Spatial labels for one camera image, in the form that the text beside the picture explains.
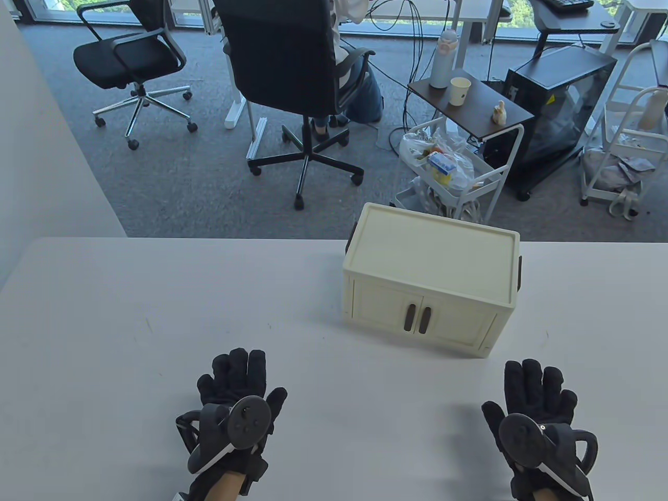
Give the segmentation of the person's left hand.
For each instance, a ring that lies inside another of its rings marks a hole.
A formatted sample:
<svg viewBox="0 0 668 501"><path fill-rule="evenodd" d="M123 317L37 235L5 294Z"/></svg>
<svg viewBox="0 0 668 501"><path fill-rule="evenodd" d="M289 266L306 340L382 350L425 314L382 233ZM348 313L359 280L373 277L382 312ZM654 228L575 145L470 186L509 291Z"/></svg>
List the person's left hand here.
<svg viewBox="0 0 668 501"><path fill-rule="evenodd" d="M202 408L175 422L194 475L185 499L213 499L215 486L235 475L241 480L230 489L231 499L246 496L269 467L263 454L287 391L268 392L265 352L243 348L215 357L212 374L201 375L197 389Z"/></svg>

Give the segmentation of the person's right hand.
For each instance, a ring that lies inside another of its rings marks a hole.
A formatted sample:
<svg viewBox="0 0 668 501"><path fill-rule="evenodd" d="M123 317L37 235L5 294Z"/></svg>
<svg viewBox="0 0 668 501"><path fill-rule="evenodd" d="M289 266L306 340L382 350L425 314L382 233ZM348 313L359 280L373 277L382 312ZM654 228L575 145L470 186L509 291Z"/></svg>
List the person's right hand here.
<svg viewBox="0 0 668 501"><path fill-rule="evenodd" d="M588 475L598 456L594 433L572 426L577 395L563 389L563 375L537 360L504 367L506 409L487 401L481 410L513 472L517 500L592 500Z"/></svg>

